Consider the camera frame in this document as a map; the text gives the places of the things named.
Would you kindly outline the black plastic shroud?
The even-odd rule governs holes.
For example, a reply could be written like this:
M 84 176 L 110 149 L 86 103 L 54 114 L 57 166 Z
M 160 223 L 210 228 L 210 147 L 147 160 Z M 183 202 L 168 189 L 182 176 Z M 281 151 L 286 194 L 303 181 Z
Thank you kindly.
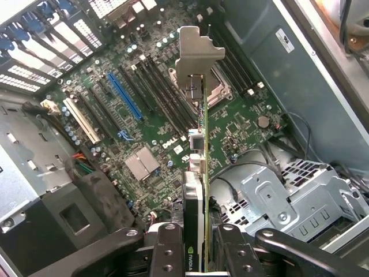
M 38 196 L 17 168 L 0 167 L 0 277 L 27 277 L 133 222 L 101 171 Z

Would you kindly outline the metal CPU socket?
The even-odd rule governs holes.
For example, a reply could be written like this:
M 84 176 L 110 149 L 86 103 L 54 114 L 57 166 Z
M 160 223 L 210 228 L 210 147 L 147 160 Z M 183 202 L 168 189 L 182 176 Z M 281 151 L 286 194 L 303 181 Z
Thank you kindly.
M 174 68 L 169 68 L 168 74 L 173 85 L 179 90 L 182 98 L 186 100 L 185 91 L 178 87 L 176 70 Z M 210 95 L 208 96 L 208 108 L 216 106 L 224 99 L 233 99 L 232 88 L 217 66 L 211 68 L 210 76 L 207 80 L 210 81 L 210 88 L 208 88 L 208 91 L 210 91 Z

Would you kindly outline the green motherboard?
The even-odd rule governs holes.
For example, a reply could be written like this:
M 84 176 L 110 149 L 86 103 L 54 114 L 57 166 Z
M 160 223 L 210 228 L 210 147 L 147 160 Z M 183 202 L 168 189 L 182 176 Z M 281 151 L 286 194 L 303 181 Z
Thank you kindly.
M 145 62 L 150 55 L 159 69 L 175 68 L 179 58 L 179 28 L 193 23 L 201 14 L 195 1 L 169 0 L 155 6 L 152 17 L 137 14 L 137 25 L 128 34 L 107 46 L 98 56 L 84 63 L 79 69 L 60 82 L 59 88 L 47 94 L 55 102 L 60 114 L 58 119 L 78 151 L 67 161 L 71 176 L 81 178 L 95 171 L 102 171 L 126 200 L 136 215 L 162 215 L 168 212 L 170 202 L 180 192 L 182 173 L 189 166 L 189 130 L 178 121 L 169 104 L 162 98 L 161 86 L 147 70 Z M 150 114 L 138 95 L 118 71 L 122 65 L 133 80 L 144 90 L 152 104 Z M 117 94 L 107 74 L 113 73 L 125 88 L 144 116 L 137 120 L 126 103 Z M 114 97 L 109 99 L 97 82 L 103 81 Z M 118 113 L 123 121 L 127 140 L 111 144 L 89 115 L 78 96 L 93 88 L 98 96 Z M 215 177 L 223 168 L 234 163 L 240 155 L 271 138 L 285 126 L 282 110 L 266 86 L 261 82 L 240 95 L 233 91 L 233 99 L 224 99 L 212 108 L 209 116 L 210 175 Z M 92 144 L 82 128 L 63 104 L 71 98 L 86 120 L 100 137 Z M 257 118 L 265 115 L 270 126 L 261 129 Z M 160 167 L 145 179 L 138 181 L 125 165 L 125 160 L 144 146 L 157 159 Z

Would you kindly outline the silver metal disk bay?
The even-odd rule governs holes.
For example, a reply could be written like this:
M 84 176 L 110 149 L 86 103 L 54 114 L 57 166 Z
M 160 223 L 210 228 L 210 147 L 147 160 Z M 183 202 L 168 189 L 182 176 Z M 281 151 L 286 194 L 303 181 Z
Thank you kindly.
M 222 220 L 254 235 L 273 228 L 324 247 L 369 216 L 369 204 L 329 164 L 296 159 L 282 179 L 265 167 L 239 185 L 238 201 L 221 204 Z

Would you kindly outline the black open PC case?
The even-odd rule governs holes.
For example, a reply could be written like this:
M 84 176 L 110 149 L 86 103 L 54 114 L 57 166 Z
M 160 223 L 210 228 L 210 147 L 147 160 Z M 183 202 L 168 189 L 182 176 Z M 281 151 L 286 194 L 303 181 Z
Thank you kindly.
M 369 0 L 0 0 L 0 277 L 369 277 Z

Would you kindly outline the silver chipset heatsink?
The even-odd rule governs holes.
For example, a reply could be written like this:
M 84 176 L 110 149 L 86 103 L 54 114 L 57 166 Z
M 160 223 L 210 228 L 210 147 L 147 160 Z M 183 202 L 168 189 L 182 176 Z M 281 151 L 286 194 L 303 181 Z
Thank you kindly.
M 147 146 L 130 155 L 125 160 L 125 165 L 138 181 L 145 179 L 160 167 L 159 162 Z

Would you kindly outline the white expansion slot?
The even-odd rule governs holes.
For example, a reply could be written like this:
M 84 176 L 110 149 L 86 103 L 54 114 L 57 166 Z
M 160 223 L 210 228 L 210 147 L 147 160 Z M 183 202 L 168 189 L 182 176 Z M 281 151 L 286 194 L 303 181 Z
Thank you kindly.
M 95 145 L 101 142 L 100 137 L 97 135 L 92 125 L 86 120 L 85 116 L 76 106 L 74 101 L 71 98 L 66 98 L 63 100 L 63 104 L 67 107 L 68 111 L 74 117 L 79 126 L 82 128 L 82 130 L 89 138 L 91 143 Z

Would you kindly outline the blue expansion slot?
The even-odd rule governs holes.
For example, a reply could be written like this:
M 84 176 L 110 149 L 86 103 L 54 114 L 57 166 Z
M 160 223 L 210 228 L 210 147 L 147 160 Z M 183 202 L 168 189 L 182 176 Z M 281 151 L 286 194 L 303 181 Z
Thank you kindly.
M 116 76 L 113 73 L 107 74 L 108 79 L 114 89 L 116 90 L 117 94 L 121 97 L 121 99 L 126 103 L 127 107 L 131 111 L 131 113 L 134 115 L 134 117 L 139 120 L 143 121 L 144 116 L 142 112 L 139 110 L 135 102 L 132 100 L 130 95 L 127 93 L 125 88 L 121 85 L 120 81 L 116 78 Z

